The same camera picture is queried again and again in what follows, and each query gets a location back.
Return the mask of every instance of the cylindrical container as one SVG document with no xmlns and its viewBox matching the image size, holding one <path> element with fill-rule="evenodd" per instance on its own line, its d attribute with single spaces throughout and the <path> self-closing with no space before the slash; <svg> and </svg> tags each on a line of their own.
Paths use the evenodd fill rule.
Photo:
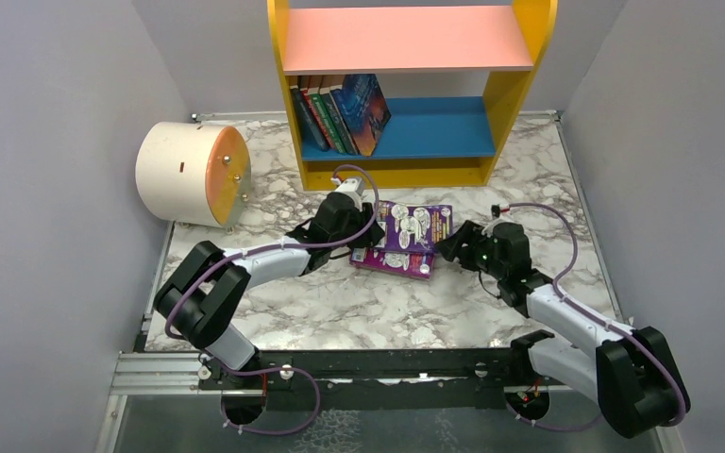
<svg viewBox="0 0 725 453">
<path fill-rule="evenodd" d="M 159 123 L 143 140 L 135 165 L 140 198 L 164 220 L 234 225 L 248 199 L 251 164 L 231 126 Z"/>
</svg>

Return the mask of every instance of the marble table top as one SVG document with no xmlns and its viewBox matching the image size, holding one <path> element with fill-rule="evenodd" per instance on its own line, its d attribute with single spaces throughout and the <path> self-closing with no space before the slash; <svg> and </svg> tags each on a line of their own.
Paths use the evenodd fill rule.
<svg viewBox="0 0 725 453">
<path fill-rule="evenodd" d="M 249 247 L 281 237 L 310 217 L 325 193 L 304 193 L 293 143 L 283 121 L 232 121 L 251 154 L 253 191 L 231 232 L 177 224 L 163 281 L 196 244 Z M 583 303 L 615 317 L 590 229 L 551 117 L 519 117 L 487 187 L 382 190 L 404 204 L 450 204 L 454 225 L 490 220 L 496 203 L 537 201 L 561 210 L 576 229 L 580 258 L 563 287 Z M 370 191 L 366 199 L 372 200 Z M 536 267 L 549 275 L 570 260 L 571 241 L 561 223 L 531 208 L 509 218 L 524 225 Z M 496 282 L 484 282 L 496 292 Z M 477 275 L 436 260 L 428 281 L 359 270 L 330 261 L 300 278 L 273 281 L 246 293 L 234 325 L 260 349 L 381 349 L 504 346 L 543 328 L 482 290 Z M 146 351 L 186 351 L 189 344 L 163 332 L 154 313 Z"/>
</svg>

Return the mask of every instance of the yellow bookshelf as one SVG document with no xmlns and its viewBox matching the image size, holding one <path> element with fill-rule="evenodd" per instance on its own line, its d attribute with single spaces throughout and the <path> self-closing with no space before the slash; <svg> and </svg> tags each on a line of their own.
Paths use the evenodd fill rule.
<svg viewBox="0 0 725 453">
<path fill-rule="evenodd" d="M 362 166 L 382 188 L 487 184 L 546 52 L 556 14 L 557 0 L 296 9 L 287 0 L 268 0 L 279 85 L 304 188 L 332 189 L 329 175 L 341 163 Z M 490 71 L 481 97 L 387 98 L 393 116 L 370 158 L 323 152 L 304 141 L 286 79 L 471 70 Z"/>
</svg>

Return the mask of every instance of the purple book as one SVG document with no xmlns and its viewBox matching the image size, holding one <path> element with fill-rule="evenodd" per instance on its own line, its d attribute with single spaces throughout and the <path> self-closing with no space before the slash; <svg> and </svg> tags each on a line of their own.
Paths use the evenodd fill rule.
<svg viewBox="0 0 725 453">
<path fill-rule="evenodd" d="M 405 277 L 429 278 L 435 256 L 423 253 L 383 252 L 372 248 L 355 248 L 348 258 L 353 266 Z"/>
<path fill-rule="evenodd" d="M 451 234 L 451 206 L 409 206 L 380 201 L 377 221 L 385 237 L 373 248 L 388 252 L 435 253 L 435 244 Z"/>
</svg>

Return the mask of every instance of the book cover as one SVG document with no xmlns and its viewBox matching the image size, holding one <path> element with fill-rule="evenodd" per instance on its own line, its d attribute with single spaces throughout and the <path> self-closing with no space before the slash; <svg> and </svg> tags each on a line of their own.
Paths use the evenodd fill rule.
<svg viewBox="0 0 725 453">
<path fill-rule="evenodd" d="M 300 75 L 298 77 L 298 88 L 301 90 L 301 97 L 304 99 L 304 102 L 307 103 L 307 108 L 310 110 L 310 113 L 312 113 L 312 118 L 315 120 L 315 123 L 318 125 L 318 129 L 321 131 L 321 135 L 324 137 L 324 142 L 326 142 L 327 147 L 321 148 L 324 151 L 329 151 L 329 149 L 332 146 L 332 143 L 329 141 L 329 132 L 327 131 L 327 128 L 324 126 L 323 123 L 321 123 L 321 117 L 318 116 L 318 109 L 315 106 L 315 104 L 312 101 L 312 98 L 309 94 L 307 94 L 307 88 L 308 84 L 310 82 L 310 76 L 309 75 Z"/>
<path fill-rule="evenodd" d="M 346 149 L 343 147 L 343 143 L 340 141 L 340 136 L 335 130 L 335 126 L 329 118 L 327 112 L 327 106 L 324 105 L 324 100 L 321 99 L 321 94 L 318 92 L 321 89 L 322 75 L 310 75 L 310 79 L 307 82 L 307 95 L 312 100 L 312 104 L 315 106 L 315 111 L 318 113 L 316 116 L 318 123 L 322 125 L 323 130 L 327 133 L 327 141 L 329 145 L 337 152 L 341 154 L 346 153 Z"/>
<path fill-rule="evenodd" d="M 321 94 L 321 99 L 324 101 L 324 105 L 327 107 L 329 118 L 335 126 L 335 130 L 340 136 L 340 141 L 343 142 L 343 147 L 346 149 L 347 154 L 359 155 L 357 147 L 354 146 L 354 140 L 351 139 L 351 134 L 348 132 L 346 122 L 343 120 L 343 115 L 340 113 L 340 109 L 335 102 L 332 91 L 338 91 L 343 88 L 343 75 L 326 75 L 321 80 L 321 89 L 318 92 Z"/>
<path fill-rule="evenodd" d="M 323 150 L 329 149 L 329 143 L 324 138 L 324 134 L 321 133 L 318 123 L 315 122 L 315 117 L 312 116 L 310 108 L 307 107 L 307 101 L 304 100 L 304 96 L 301 94 L 301 90 L 298 88 L 298 77 L 295 75 L 288 76 L 288 85 L 290 86 L 290 95 L 293 97 L 293 108 L 295 110 L 295 116 L 298 119 L 298 126 L 301 129 L 301 134 L 307 137 L 308 134 L 315 140 L 315 143 L 319 148 Z"/>
<path fill-rule="evenodd" d="M 373 248 L 388 252 L 435 253 L 435 244 L 452 232 L 451 206 L 408 206 L 380 201 L 377 222 L 385 236 Z"/>
<path fill-rule="evenodd" d="M 434 261 L 432 254 L 383 252 L 368 248 L 355 248 L 348 257 L 348 262 L 355 267 L 423 279 L 432 276 Z"/>
<path fill-rule="evenodd" d="M 332 92 L 357 150 L 371 156 L 382 130 L 390 120 L 385 97 L 373 74 L 351 74 L 343 79 L 343 88 Z"/>
</svg>

